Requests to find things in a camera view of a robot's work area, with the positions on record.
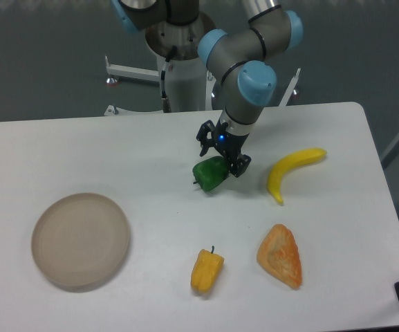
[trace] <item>toy banana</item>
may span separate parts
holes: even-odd
[[[276,202],[280,205],[284,204],[281,195],[281,181],[285,173],[296,167],[315,163],[323,159],[325,155],[326,151],[324,149],[313,147],[293,152],[278,161],[271,169],[267,180],[267,189],[275,198]]]

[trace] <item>plate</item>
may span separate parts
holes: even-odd
[[[32,236],[35,263],[66,291],[101,286],[124,261],[130,230],[122,209],[99,194],[75,194],[50,206]]]

